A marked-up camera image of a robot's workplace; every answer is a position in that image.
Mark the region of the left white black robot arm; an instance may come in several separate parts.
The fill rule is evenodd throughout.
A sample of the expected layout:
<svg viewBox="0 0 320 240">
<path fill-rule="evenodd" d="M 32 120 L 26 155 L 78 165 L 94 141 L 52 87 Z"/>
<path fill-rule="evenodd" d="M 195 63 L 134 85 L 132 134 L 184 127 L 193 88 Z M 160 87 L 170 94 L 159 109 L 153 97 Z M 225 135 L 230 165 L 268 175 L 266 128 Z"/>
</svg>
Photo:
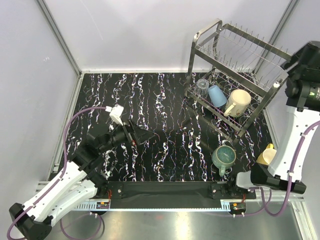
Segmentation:
<svg viewBox="0 0 320 240">
<path fill-rule="evenodd" d="M 12 225 L 26 240 L 45 239 L 56 222 L 74 207 L 109 193 L 106 178 L 96 171 L 104 160 L 103 153 L 121 144 L 141 145 L 154 136 L 154 132 L 138 127 L 132 120 L 113 130 L 92 128 L 54 179 L 30 200 L 10 207 Z"/>
</svg>

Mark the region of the light blue plastic cup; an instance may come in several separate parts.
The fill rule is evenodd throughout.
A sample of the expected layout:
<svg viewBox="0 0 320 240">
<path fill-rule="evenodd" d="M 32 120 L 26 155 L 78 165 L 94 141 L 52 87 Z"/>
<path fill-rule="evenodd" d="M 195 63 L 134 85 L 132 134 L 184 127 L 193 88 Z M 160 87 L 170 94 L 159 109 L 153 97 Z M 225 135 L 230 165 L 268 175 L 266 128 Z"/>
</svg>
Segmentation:
<svg viewBox="0 0 320 240">
<path fill-rule="evenodd" d="M 223 91 L 217 86 L 212 85 L 208 88 L 208 94 L 212 104 L 219 108 L 227 103 L 227 98 L 224 95 Z"/>
</svg>

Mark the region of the clear faceted glass tumbler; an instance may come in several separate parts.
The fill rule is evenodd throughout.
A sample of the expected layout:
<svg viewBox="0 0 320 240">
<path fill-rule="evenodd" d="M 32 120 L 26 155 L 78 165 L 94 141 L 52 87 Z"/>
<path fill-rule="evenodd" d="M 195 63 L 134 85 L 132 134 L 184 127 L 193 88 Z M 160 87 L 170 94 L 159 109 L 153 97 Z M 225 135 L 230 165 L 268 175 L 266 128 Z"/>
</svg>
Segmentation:
<svg viewBox="0 0 320 240">
<path fill-rule="evenodd" d="M 205 78 L 201 78 L 196 82 L 194 92 L 199 97 L 206 98 L 208 96 L 209 86 L 209 82 Z"/>
</svg>

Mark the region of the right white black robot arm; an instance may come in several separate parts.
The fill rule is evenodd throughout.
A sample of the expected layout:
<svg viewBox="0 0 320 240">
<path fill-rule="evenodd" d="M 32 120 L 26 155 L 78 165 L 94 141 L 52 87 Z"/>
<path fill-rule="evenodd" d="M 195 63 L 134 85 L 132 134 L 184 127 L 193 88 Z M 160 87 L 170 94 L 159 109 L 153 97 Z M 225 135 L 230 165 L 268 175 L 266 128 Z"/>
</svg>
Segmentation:
<svg viewBox="0 0 320 240">
<path fill-rule="evenodd" d="M 226 186 L 233 199 L 258 186 L 303 194 L 302 168 L 313 135 L 320 124 L 320 43 L 309 41 L 281 68 L 287 71 L 285 131 L 269 165 L 255 163 Z"/>
</svg>

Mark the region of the white floral mug green inside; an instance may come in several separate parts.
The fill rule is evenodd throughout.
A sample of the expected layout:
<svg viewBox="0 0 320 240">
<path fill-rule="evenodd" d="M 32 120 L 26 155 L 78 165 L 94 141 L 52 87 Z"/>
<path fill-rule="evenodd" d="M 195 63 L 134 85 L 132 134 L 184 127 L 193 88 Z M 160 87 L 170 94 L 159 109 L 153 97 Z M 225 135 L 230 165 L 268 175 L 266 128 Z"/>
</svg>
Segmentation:
<svg viewBox="0 0 320 240">
<path fill-rule="evenodd" d="M 242 116 L 252 100 L 251 95 L 243 89 L 233 90 L 226 102 L 224 117 L 238 118 Z"/>
</svg>

